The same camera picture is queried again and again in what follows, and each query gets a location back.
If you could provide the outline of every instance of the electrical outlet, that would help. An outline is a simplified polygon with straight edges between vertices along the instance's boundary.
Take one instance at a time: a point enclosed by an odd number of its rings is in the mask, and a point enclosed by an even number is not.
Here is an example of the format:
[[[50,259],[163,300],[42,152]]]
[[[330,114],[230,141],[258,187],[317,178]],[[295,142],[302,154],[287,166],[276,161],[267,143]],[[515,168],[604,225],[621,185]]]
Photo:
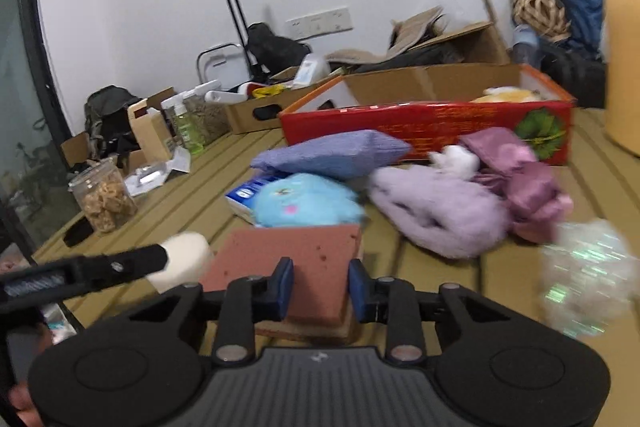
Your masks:
[[[323,35],[326,33],[323,13],[308,15],[305,18],[309,37],[315,37],[316,35]]]
[[[289,37],[300,41],[318,35],[353,30],[349,8],[338,8],[287,21]]]
[[[309,36],[309,29],[306,17],[299,17],[297,19],[290,19],[286,24],[287,33],[290,39],[295,41],[301,41]]]
[[[325,33],[337,33],[353,30],[349,8],[338,8],[324,13]]]

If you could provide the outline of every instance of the red box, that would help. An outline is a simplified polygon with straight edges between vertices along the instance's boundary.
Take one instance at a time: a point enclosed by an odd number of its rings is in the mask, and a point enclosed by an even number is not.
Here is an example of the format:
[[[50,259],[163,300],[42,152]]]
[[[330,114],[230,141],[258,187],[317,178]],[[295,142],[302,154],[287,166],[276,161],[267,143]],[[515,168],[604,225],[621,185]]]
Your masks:
[[[472,103],[490,87],[519,86],[543,102]],[[516,64],[448,64],[339,76],[283,110],[289,145],[327,134],[376,129],[409,142],[404,160],[458,143],[487,127],[514,130],[551,165],[567,161],[573,97],[548,76]]]

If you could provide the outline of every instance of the yellow container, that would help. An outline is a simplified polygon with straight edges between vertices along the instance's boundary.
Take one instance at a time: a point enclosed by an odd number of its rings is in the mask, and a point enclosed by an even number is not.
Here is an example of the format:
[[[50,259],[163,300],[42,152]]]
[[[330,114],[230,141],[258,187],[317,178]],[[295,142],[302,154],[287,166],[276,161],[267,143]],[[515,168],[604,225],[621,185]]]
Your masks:
[[[609,31],[606,131],[640,155],[640,0],[606,0]]]

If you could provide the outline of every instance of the yellow object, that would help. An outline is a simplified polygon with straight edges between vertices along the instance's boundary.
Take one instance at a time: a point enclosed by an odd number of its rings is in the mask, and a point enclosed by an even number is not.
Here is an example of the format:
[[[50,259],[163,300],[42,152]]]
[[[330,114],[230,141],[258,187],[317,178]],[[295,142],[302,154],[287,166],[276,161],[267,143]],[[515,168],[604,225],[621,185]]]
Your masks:
[[[275,84],[275,86],[259,87],[258,89],[254,89],[252,90],[251,94],[254,98],[266,98],[267,96],[280,94],[287,89],[289,89],[289,87],[282,84]]]
[[[640,0],[606,0],[609,30],[606,131],[640,155]]]
[[[496,94],[488,94],[486,96],[482,96],[480,98],[476,98],[472,100],[473,103],[486,103],[486,102],[537,102],[540,100],[532,91],[529,89],[513,89],[510,91],[499,92]]]

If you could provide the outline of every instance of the human hand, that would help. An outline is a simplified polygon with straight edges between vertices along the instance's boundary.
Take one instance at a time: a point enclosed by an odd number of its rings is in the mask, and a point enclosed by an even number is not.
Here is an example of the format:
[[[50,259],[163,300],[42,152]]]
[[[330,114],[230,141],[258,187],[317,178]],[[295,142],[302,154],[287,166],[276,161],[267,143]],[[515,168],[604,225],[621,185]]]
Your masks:
[[[40,345],[38,353],[43,352],[52,344],[51,331],[46,325],[40,325]],[[40,415],[36,410],[26,382],[20,382],[9,391],[9,402],[17,410],[18,417],[27,427],[44,427]]]

